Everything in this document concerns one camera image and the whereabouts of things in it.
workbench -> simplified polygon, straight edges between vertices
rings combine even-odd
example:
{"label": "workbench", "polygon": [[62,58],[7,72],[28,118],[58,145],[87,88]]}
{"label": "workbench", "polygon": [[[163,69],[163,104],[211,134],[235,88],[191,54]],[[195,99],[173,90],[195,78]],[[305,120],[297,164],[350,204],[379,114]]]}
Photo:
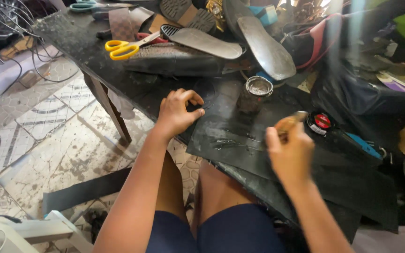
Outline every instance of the workbench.
{"label": "workbench", "polygon": [[[158,1],[142,2],[142,6],[156,13],[159,12]],[[145,27],[149,25],[150,23],[146,22],[140,31],[147,32]],[[162,98],[166,97],[171,90],[192,89],[199,78],[179,77],[176,80],[171,77],[124,70],[120,62],[109,58],[109,54],[104,50],[105,41],[95,37],[96,32],[108,29],[108,27],[109,22],[94,22],[91,12],[76,14],[66,10],[38,20],[33,29],[46,42],[51,43],[73,60],[82,70],[87,85],[112,118],[121,137],[130,142],[128,129],[120,117],[120,113],[107,97],[108,89],[130,101],[135,108],[155,122]],[[244,82],[240,75],[222,78],[221,82],[228,82],[236,78]],[[184,144],[188,144],[193,130],[194,125],[177,138]],[[289,226],[297,227],[295,210],[278,182],[217,161],[211,162],[256,195],[262,203],[269,207],[273,215],[280,217]],[[352,242],[362,215],[333,202],[326,201],[326,203],[346,237]]]}

shoe sole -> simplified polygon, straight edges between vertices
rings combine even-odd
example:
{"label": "shoe sole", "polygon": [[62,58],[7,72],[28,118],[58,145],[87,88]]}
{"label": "shoe sole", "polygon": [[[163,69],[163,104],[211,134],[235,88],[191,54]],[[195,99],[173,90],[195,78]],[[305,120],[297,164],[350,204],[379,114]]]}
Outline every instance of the shoe sole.
{"label": "shoe sole", "polygon": [[[177,22],[191,5],[191,0],[162,0],[159,6],[167,19]],[[199,9],[185,27],[211,32],[215,27],[215,17],[205,9]]]}

tin can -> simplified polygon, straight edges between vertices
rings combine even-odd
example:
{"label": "tin can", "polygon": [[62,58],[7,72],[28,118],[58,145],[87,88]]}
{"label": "tin can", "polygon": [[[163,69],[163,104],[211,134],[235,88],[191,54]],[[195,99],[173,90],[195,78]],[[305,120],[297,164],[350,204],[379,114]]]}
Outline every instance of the tin can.
{"label": "tin can", "polygon": [[272,93],[273,84],[267,79],[259,76],[250,77],[239,95],[237,107],[240,112],[257,113]]}

dirty floor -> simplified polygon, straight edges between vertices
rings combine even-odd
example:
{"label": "dirty floor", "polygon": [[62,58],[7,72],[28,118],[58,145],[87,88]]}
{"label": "dirty floor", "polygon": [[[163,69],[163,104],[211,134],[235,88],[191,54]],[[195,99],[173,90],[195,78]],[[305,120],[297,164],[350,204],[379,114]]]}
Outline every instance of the dirty floor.
{"label": "dirty floor", "polygon": [[[65,58],[51,63],[48,78],[61,80],[77,67]],[[128,147],[109,115],[84,83],[82,73],[70,80],[40,81],[34,86],[16,83],[0,98],[0,214],[42,219],[43,193],[101,177],[131,166],[154,123],[135,110],[125,120],[132,137]],[[193,199],[201,158],[185,153],[172,140],[168,151],[180,169],[187,217],[193,216]],[[82,217],[90,208],[109,211],[117,193],[64,210],[90,240],[90,225]],[[76,252],[64,241],[35,244],[43,252]]]}

